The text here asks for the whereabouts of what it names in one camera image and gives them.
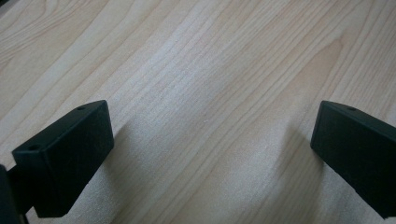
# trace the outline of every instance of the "table surface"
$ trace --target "table surface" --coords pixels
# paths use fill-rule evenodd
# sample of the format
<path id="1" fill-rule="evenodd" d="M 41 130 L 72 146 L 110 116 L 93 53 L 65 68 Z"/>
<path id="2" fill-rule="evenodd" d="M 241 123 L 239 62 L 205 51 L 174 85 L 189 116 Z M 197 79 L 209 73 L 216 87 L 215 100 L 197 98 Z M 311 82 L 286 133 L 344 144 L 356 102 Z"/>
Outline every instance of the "table surface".
<path id="1" fill-rule="evenodd" d="M 396 223 L 309 146 L 322 100 L 396 125 L 396 1 L 18 1 L 0 8 L 0 163 L 108 102 L 116 145 L 32 223 Z"/>

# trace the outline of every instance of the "black bracket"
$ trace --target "black bracket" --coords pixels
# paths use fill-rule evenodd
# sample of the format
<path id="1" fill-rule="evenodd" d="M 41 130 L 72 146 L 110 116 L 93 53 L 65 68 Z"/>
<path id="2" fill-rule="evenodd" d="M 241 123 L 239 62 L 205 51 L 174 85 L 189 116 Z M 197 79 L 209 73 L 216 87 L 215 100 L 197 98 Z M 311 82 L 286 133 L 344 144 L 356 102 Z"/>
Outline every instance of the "black bracket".
<path id="1" fill-rule="evenodd" d="M 323 101 L 311 147 L 382 218 L 396 216 L 396 128 Z"/>
<path id="2" fill-rule="evenodd" d="M 114 147 L 106 101 L 77 107 L 12 151 L 17 163 L 0 165 L 0 220 L 27 223 L 62 217 Z"/>

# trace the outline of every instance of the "wooden table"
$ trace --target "wooden table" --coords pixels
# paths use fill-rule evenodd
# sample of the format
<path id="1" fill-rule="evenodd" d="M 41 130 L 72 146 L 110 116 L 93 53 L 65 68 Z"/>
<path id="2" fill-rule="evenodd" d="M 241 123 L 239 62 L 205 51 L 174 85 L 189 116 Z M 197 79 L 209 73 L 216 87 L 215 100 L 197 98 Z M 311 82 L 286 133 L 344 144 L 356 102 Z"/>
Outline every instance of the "wooden table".
<path id="1" fill-rule="evenodd" d="M 116 145 L 32 223 L 396 223 L 309 146 L 331 100 L 396 125 L 396 1 L 18 1 L 0 9 L 0 153 L 106 99 Z"/>

